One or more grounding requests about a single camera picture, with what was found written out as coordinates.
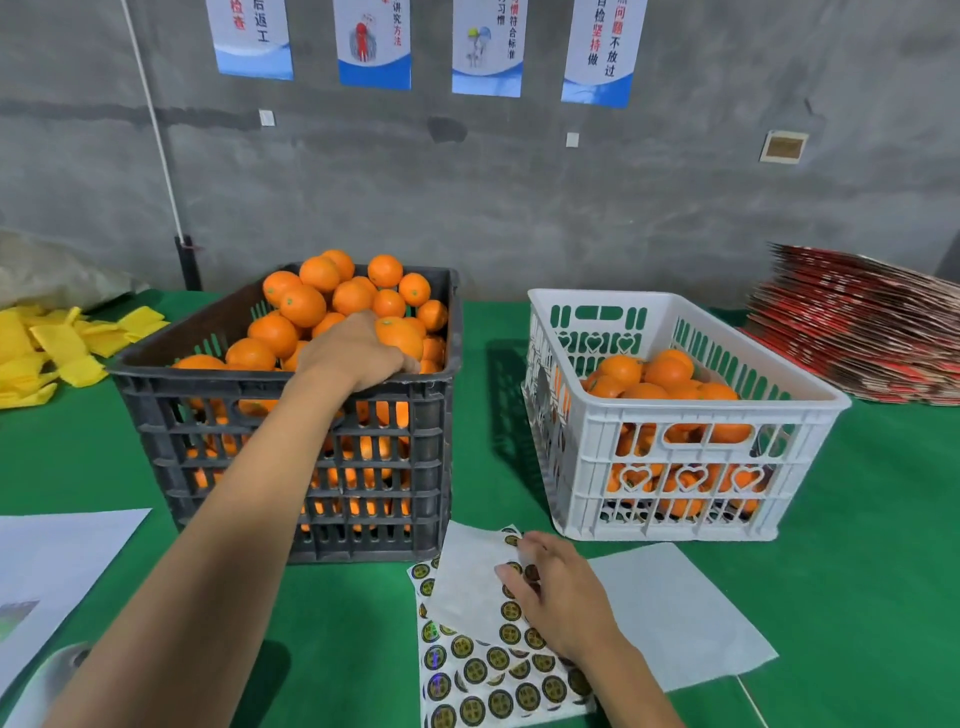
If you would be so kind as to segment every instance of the green table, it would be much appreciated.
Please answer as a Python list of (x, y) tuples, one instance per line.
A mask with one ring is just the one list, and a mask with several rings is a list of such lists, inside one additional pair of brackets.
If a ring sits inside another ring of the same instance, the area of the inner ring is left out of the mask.
[[(170, 319), (213, 297), (141, 294)], [(519, 394), (526, 303), (468, 303), (456, 381), (453, 517), (549, 529)], [(68, 422), (85, 422), (70, 427)], [(772, 728), (960, 724), (954, 678), (960, 557), (954, 433), (960, 410), (857, 402), (843, 415), (770, 544), (684, 544), (780, 658), (744, 678)], [(0, 514), (152, 507), (84, 602), (0, 702), (65, 645), (95, 641), (176, 530), (109, 381), (63, 385), (0, 412)], [(584, 544), (588, 557), (631, 545)], [(287, 570), (234, 725), (416, 726), (417, 633), (401, 564)], [(732, 678), (672, 695), (693, 726), (758, 725)], [(564, 726), (602, 725), (600, 718)]]

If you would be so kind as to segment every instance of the white string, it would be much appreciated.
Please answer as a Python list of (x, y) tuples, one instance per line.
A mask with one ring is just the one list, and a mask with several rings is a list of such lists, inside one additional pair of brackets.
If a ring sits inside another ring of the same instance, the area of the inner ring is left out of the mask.
[(163, 149), (163, 140), (160, 138), (160, 126), (156, 122), (154, 99), (150, 95), (150, 85), (147, 83), (147, 73), (143, 69), (143, 59), (140, 58), (140, 46), (136, 42), (136, 32), (133, 30), (133, 20), (130, 17), (130, 7), (127, 0), (120, 0), (123, 5), (123, 15), (127, 18), (127, 29), (130, 31), (130, 43), (133, 44), (133, 55), (136, 57), (136, 68), (140, 72), (140, 83), (143, 84), (143, 93), (147, 97), (147, 111), (150, 113), (150, 123), (154, 127), (156, 150), (160, 152), (160, 167), (163, 169), (163, 181), (167, 185), (167, 195), (170, 197), (170, 209), (174, 213), (174, 226), (177, 229), (177, 238), (181, 245), (186, 245), (183, 229), (180, 227), (180, 214), (177, 212), (177, 198), (174, 197), (174, 186), (170, 183), (170, 168), (167, 166), (167, 154)]
[(740, 684), (740, 688), (743, 690), (743, 694), (747, 696), (750, 704), (754, 707), (754, 713), (756, 713), (756, 717), (759, 719), (760, 725), (762, 725), (763, 728), (770, 728), (770, 726), (767, 724), (767, 721), (763, 719), (763, 713), (761, 713), (760, 709), (756, 706), (754, 697), (750, 695), (750, 691), (747, 690), (747, 686), (743, 684), (743, 680), (740, 679), (739, 675), (734, 675), (733, 677), (736, 678), (736, 681)]

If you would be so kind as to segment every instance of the hand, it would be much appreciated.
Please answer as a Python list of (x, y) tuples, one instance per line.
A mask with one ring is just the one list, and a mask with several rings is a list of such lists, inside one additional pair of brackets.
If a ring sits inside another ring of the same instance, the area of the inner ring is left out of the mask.
[(379, 384), (397, 372), (415, 374), (420, 363), (397, 347), (388, 347), (376, 337), (376, 317), (372, 311), (350, 314), (345, 321), (329, 328), (300, 352), (297, 377), (311, 373), (342, 376), (350, 392)]
[(603, 585), (571, 542), (529, 531), (517, 548), (537, 566), (540, 593), (505, 564), (496, 575), (551, 649), (581, 664), (591, 650), (622, 639)]

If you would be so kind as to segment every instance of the person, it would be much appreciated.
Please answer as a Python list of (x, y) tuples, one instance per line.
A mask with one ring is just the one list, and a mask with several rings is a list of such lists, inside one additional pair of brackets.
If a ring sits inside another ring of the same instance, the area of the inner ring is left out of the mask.
[[(267, 630), (317, 453), (352, 392), (419, 362), (355, 313), (300, 352), (274, 411), (54, 702), (49, 728), (229, 725)], [(527, 534), (534, 591), (500, 578), (556, 651), (581, 666), (616, 728), (682, 726), (573, 545)]]

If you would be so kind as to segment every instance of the wall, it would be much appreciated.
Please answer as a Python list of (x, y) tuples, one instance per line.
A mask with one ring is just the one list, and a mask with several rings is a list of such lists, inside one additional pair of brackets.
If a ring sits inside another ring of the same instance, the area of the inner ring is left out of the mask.
[[(449, 92), (449, 2), (413, 2), (406, 93), (339, 85), (325, 0), (287, 0), (293, 83), (220, 76), (201, 0), (132, 5), (207, 287), (342, 247), (455, 266), (473, 298), (731, 305), (766, 275), (768, 240), (932, 272), (960, 230), (954, 0), (650, 0), (626, 110), (559, 102), (572, 0), (531, 0), (518, 100)], [(31, 0), (0, 27), (0, 214), (170, 285), (123, 16), (90, 8)], [(435, 142), (431, 117), (466, 139)], [(756, 162), (773, 128), (811, 133), (800, 166)]]

